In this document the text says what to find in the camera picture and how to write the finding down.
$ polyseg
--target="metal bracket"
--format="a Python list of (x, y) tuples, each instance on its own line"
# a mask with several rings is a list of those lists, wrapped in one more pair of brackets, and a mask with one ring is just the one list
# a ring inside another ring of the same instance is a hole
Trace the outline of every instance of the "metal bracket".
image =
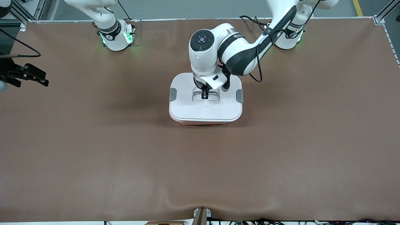
[(373, 17), (373, 19), (374, 19), (375, 25), (377, 25), (377, 26), (385, 24), (385, 20), (384, 19), (379, 20), (376, 15)]
[(21, 24), (20, 25), (20, 31), (26, 31), (26, 25), (25, 24)]
[(388, 4), (374, 16), (374, 22), (376, 25), (382, 25), (385, 23), (383, 20), (394, 8), (400, 4), (400, 0), (390, 0)]
[[(196, 214), (197, 214), (199, 209), (202, 209), (202, 208), (197, 208), (197, 209), (194, 210), (194, 216), (195, 217), (196, 217)], [(207, 217), (211, 217), (211, 210), (209, 210), (209, 209), (206, 209), (206, 210), (207, 210)]]
[(206, 208), (197, 208), (194, 211), (192, 225), (207, 225), (207, 217), (211, 217), (211, 211)]

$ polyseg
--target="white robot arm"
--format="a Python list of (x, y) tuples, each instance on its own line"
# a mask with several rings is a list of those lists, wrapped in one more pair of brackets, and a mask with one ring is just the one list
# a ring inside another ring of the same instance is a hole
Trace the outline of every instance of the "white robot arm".
[(117, 0), (65, 0), (89, 16), (100, 31), (104, 44), (113, 51), (121, 51), (133, 44), (134, 29), (124, 20), (117, 20), (108, 8)]
[(232, 75), (249, 74), (272, 45), (289, 49), (288, 43), (292, 45), (293, 40), (295, 44), (299, 41), (297, 37), (302, 34), (304, 23), (312, 13), (312, 7), (304, 4), (316, 6), (318, 3), (318, 7), (330, 8), (337, 2), (338, 0), (267, 0), (272, 12), (272, 22), (252, 44), (227, 23), (211, 30), (195, 32), (189, 43), (189, 57), (196, 85), (201, 89), (216, 90), (227, 83), (229, 76), (221, 71), (217, 59), (225, 64)]
[(0, 0), (0, 18), (5, 17), (11, 10), (12, 0)]

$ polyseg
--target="metal frame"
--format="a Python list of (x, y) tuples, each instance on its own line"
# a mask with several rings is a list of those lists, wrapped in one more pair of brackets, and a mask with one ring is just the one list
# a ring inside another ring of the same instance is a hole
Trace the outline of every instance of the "metal frame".
[[(181, 219), (179, 221), (184, 221), (185, 224), (192, 224), (194, 219)], [(106, 225), (144, 225), (150, 221), (106, 221)], [(315, 221), (281, 221), (285, 225), (320, 225), (325, 221), (323, 220), (315, 220)], [(209, 221), (211, 225), (236, 225), (236, 223), (232, 223), (231, 221)], [(104, 225), (104, 221), (63, 221), (63, 222), (3, 222), (0, 225)], [(377, 223), (354, 223), (354, 225), (378, 225)]]
[(399, 61), (399, 58), (397, 57), (396, 51), (394, 50), (394, 47), (393, 47), (393, 44), (392, 44), (392, 40), (391, 40), (390, 37), (389, 37), (388, 30), (386, 29), (386, 26), (385, 26), (385, 25), (383, 25), (383, 28), (385, 29), (386, 36), (388, 37), (388, 40), (389, 40), (389, 43), (390, 43), (390, 47), (392, 47), (392, 51), (393, 51), (393, 53), (394, 53), (394, 57), (396, 58), (397, 64), (398, 64), (399, 67), (400, 67), (400, 61)]
[(35, 10), (35, 14), (32, 15), (26, 10), (21, 3), (13, 1), (10, 14), (14, 16), (15, 20), (1, 20), (2, 27), (16, 27), (19, 26), (20, 31), (26, 30), (26, 24), (33, 21), (39, 20), (43, 14), (43, 8), (47, 3), (47, 0), (39, 0), (39, 4)]
[[(324, 20), (324, 19), (371, 19), (373, 16), (355, 16), (355, 17), (312, 17), (311, 20)], [(262, 17), (259, 20), (271, 20), (272, 17)], [(206, 19), (187, 19), (187, 18), (174, 18), (174, 19), (132, 19), (134, 22), (150, 22), (150, 21), (172, 21), (172, 20), (206, 20)], [(239, 17), (226, 17), (226, 18), (207, 18), (207, 20), (248, 20), (246, 18)], [(38, 24), (51, 24), (51, 23), (91, 23), (93, 20), (31, 20), (31, 23)]]
[(383, 25), (385, 23), (384, 18), (399, 4), (400, 0), (391, 0), (377, 15), (374, 16), (375, 24)]

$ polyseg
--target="brown table surface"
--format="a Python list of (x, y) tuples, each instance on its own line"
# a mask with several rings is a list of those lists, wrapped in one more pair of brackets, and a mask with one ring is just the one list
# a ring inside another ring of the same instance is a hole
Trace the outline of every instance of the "brown table surface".
[[(0, 221), (170, 220), (199, 206), (229, 220), (400, 220), (400, 69), (384, 28), (311, 20), (295, 49), (261, 60), (261, 84), (241, 78), (237, 121), (183, 126), (169, 86), (191, 71), (192, 33), (222, 22), (143, 22), (122, 52), (90, 23), (20, 32), (43, 56), (15, 62), (50, 85), (0, 94)], [(251, 42), (261, 33), (229, 22)]]

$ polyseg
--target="floor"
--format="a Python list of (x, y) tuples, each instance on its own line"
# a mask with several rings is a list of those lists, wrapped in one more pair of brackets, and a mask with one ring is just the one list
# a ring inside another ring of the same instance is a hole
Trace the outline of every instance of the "floor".
[[(264, 0), (120, 0), (131, 18), (135, 19), (165, 19), (165, 18), (229, 18), (241, 15), (271, 17)], [(357, 13), (355, 2), (359, 2), (361, 12)], [(377, 14), (389, 0), (340, 0), (331, 10), (315, 10), (315, 17), (353, 17), (362, 14), (373, 16)], [(88, 16), (67, 5), (64, 0), (52, 0), (52, 9), (45, 15), (53, 20), (88, 20)], [(126, 18), (124, 11), (117, 4), (112, 7), (117, 18)], [(386, 29), (391, 37), (394, 49), (400, 52), (400, 6), (395, 8), (385, 19)], [(8, 28), (16, 35), (18, 28)], [(9, 52), (12, 40), (0, 34), (0, 49)]]

